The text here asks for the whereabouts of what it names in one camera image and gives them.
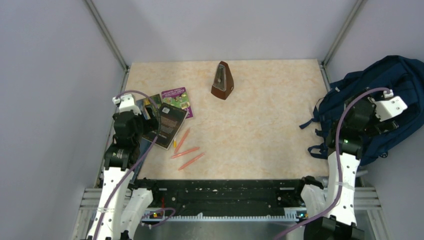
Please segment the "navy blue backpack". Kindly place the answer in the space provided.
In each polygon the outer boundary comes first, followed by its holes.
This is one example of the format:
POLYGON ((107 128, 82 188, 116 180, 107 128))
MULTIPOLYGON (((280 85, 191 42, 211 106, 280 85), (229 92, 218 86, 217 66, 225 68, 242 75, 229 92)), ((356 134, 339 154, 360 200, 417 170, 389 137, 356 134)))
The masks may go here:
POLYGON ((363 139, 361 166, 368 165, 378 158, 386 158, 389 150, 411 136, 424 125, 424 63, 400 55, 388 55, 362 71, 348 73, 343 79, 330 84, 331 90, 321 99, 313 110, 313 117, 300 125, 306 128, 310 123, 320 123, 317 136, 324 142, 313 145, 307 150, 317 159, 328 157, 327 141, 331 129, 345 108, 345 102, 365 92, 367 88, 388 88, 407 105, 407 109, 393 118, 398 128, 377 136, 363 139))

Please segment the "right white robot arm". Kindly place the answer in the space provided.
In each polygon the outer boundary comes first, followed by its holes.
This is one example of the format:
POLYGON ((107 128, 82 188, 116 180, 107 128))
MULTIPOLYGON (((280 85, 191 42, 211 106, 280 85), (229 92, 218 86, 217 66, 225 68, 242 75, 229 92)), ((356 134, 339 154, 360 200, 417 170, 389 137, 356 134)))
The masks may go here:
POLYGON ((355 182, 363 156, 361 134, 376 135, 398 128, 393 120, 407 105, 399 97, 375 101, 356 98, 344 109, 334 132, 327 157, 329 178, 323 187, 313 177, 304 177, 304 185, 293 192, 293 200, 306 206, 308 218, 303 221, 305 240, 363 240, 355 215, 355 182))

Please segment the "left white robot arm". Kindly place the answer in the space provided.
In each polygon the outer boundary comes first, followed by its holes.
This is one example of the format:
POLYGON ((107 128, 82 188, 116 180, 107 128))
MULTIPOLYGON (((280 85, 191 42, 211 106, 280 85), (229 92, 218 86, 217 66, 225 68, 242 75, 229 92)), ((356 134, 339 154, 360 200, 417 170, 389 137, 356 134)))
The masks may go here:
POLYGON ((139 113, 124 111, 112 116, 114 135, 104 154, 103 186, 95 218, 87 240, 132 240, 146 208, 160 202, 154 188, 139 188, 124 204, 134 169, 140 164, 142 136, 159 127, 159 121, 139 113))

